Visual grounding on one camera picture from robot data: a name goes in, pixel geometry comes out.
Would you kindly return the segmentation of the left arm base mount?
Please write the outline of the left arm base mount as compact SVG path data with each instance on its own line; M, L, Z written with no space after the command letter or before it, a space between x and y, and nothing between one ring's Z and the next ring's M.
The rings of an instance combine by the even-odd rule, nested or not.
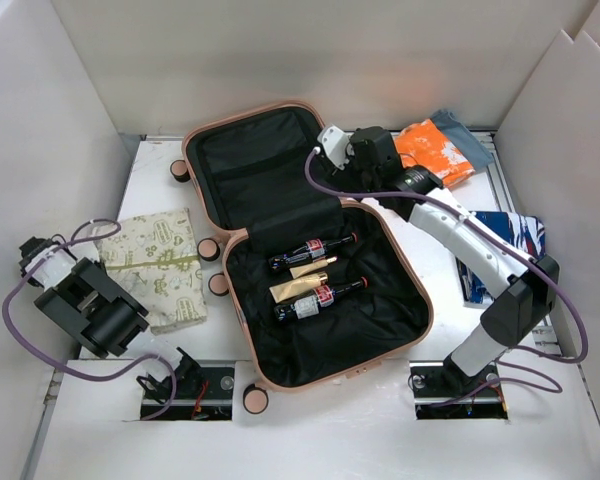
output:
M155 420L230 421L234 377L234 363L202 362L193 380L178 383L174 401ZM170 389L158 388L148 375L138 376L136 381L143 390L140 418L152 416L163 408Z

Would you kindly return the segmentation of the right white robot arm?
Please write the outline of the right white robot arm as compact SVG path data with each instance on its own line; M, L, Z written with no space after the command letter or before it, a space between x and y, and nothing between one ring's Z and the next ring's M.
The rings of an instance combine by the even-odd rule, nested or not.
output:
M444 360L445 387L456 394L466 393L492 361L517 347L550 313L559 265L550 256L535 260L497 236L422 166L386 176L376 184L358 179L353 183L353 190L321 190L341 198L378 199L466 264L493 297L479 325Z

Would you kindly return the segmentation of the cream green printed cloth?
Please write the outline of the cream green printed cloth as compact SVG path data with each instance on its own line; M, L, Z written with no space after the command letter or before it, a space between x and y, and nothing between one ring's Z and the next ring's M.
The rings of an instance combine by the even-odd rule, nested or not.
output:
M96 245L108 275L148 311L154 334L207 320L201 264L186 208L125 219L119 233Z

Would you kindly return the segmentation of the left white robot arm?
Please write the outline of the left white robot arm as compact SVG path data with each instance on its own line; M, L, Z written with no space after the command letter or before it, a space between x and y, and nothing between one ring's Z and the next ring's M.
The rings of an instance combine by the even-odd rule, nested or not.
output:
M191 132L187 176L215 228L214 258L261 381L292 391L375 363L418 340L429 310L387 223L367 204L319 192L321 124L285 108ZM200 252L186 209L21 246L36 307L92 354L142 358L158 402L195 396L204 380L151 324L208 315Z

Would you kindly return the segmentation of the blue white red cloth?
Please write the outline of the blue white red cloth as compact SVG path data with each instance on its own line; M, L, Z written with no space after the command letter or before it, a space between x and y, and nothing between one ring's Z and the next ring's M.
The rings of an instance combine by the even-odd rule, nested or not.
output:
M502 240L535 259L546 254L545 226L539 218L497 211L474 211L473 214ZM474 307L490 304L493 297L481 279L459 259L456 267L464 302Z

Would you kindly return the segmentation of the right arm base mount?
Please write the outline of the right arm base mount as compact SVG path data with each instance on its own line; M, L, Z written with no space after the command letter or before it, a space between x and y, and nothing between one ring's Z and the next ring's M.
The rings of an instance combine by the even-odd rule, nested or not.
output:
M464 384L443 378L442 361L409 363L408 386L414 397L418 420L507 420L508 412L494 363Z

